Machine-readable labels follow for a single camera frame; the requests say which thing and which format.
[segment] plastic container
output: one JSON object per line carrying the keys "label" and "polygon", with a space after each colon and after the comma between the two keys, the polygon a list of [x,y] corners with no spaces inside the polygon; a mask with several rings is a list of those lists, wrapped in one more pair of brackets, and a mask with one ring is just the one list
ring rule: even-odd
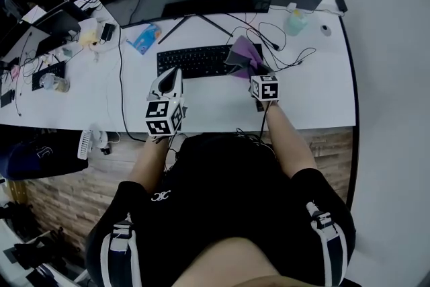
{"label": "plastic container", "polygon": [[54,90],[58,92],[67,92],[70,88],[70,84],[66,79],[57,77],[51,73],[42,75],[39,84],[43,86],[45,90]]}
{"label": "plastic container", "polygon": [[297,36],[308,25],[306,14],[295,9],[285,21],[284,31],[287,35]]}

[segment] wood plank floor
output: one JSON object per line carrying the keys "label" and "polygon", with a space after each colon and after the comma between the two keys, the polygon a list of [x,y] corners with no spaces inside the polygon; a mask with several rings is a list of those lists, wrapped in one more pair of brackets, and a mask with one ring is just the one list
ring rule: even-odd
{"label": "wood plank floor", "polygon": [[[351,172],[352,128],[328,128],[300,131],[311,148],[320,171],[333,189],[346,201]],[[146,138],[145,134],[135,134]],[[178,135],[172,148],[178,151],[185,139]],[[113,133],[110,140],[117,141]],[[270,142],[268,132],[263,135]],[[36,219],[45,231],[62,227],[66,240],[81,250],[85,238],[112,201],[118,184],[126,178],[137,159],[141,142],[121,135],[112,144],[111,155],[94,150],[89,156],[88,169],[64,176],[26,181],[28,202],[33,205]],[[169,151],[167,168],[175,162]]]}

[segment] monitor stand leg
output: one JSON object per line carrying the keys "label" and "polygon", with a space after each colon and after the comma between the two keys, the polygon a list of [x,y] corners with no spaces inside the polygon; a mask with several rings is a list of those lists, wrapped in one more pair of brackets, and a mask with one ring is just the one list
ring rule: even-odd
{"label": "monitor stand leg", "polygon": [[[159,42],[159,44],[161,44],[166,38],[168,38],[179,26],[181,26],[184,22],[186,22],[189,18],[191,18],[192,16],[187,16],[184,17],[178,24],[176,24],[172,30],[170,30]],[[197,17],[202,18],[205,22],[208,22],[209,24],[213,25],[215,28],[221,30],[222,32],[224,32],[225,34],[229,35],[230,37],[233,37],[232,34],[230,34],[227,30],[221,28],[218,24],[214,23],[213,21],[211,21],[210,19],[204,17],[203,15],[197,15]]]}

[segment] white desk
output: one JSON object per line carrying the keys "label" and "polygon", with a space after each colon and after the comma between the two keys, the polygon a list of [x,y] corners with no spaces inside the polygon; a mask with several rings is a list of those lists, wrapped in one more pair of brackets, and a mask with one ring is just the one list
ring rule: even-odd
{"label": "white desk", "polygon": [[[324,0],[323,4],[333,5],[334,0]],[[99,19],[114,23],[104,8],[94,14]],[[258,14],[252,24],[258,26],[259,22],[269,22],[282,27],[287,14],[286,11],[270,10],[269,13]],[[245,18],[243,13],[237,13],[236,16]],[[251,19],[253,16],[254,14],[248,14],[247,17]],[[230,32],[237,26],[244,25],[227,15],[208,17]],[[309,20],[308,26],[298,36],[287,36],[285,49],[276,54],[285,63],[292,63],[303,49],[317,49],[300,66],[278,73],[281,79],[280,105],[298,129],[354,126],[353,78],[339,18],[329,13],[315,12],[309,15]],[[175,23],[169,20],[158,22],[157,25],[166,34]],[[321,32],[323,24],[332,30],[330,37]],[[122,37],[140,32],[142,28],[143,26],[137,26],[122,30]],[[283,45],[284,35],[278,29],[262,26],[261,31],[271,41]],[[97,62],[94,60],[94,53],[87,47],[67,63],[66,76],[71,83],[68,93],[43,89],[32,92],[31,85],[25,85],[21,75],[17,85],[17,106],[22,116],[18,116],[15,104],[10,104],[0,109],[0,123],[73,130],[96,125],[102,130],[124,131],[118,79],[120,57],[118,48],[115,48],[118,45],[118,34],[119,30],[116,29],[110,42],[93,48],[100,51],[113,48],[100,54]],[[35,49],[38,35],[34,34],[30,38],[25,51]],[[245,35],[244,29],[238,29],[234,33],[235,38],[240,35]],[[26,37],[27,34],[15,45],[7,59],[20,55]],[[227,39],[228,36],[221,31],[193,18],[161,45],[153,44],[143,56],[128,43],[123,43],[122,76],[128,130],[147,131],[144,123],[146,95],[157,77],[158,52],[226,44]],[[275,68],[265,47],[263,53]],[[182,131],[228,132],[237,128],[245,131],[259,130],[263,114],[257,113],[248,88],[247,80],[230,76],[184,80],[185,104],[189,109]]]}

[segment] white logo on shirt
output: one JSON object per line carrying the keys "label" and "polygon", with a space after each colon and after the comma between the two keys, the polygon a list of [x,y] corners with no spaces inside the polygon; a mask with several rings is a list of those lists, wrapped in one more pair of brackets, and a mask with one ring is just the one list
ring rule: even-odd
{"label": "white logo on shirt", "polygon": [[161,193],[155,193],[154,196],[158,195],[157,198],[154,200],[153,198],[151,198],[152,201],[162,201],[162,200],[166,200],[169,196],[166,196],[167,193],[169,193],[170,190],[166,191],[166,192],[161,192]]}

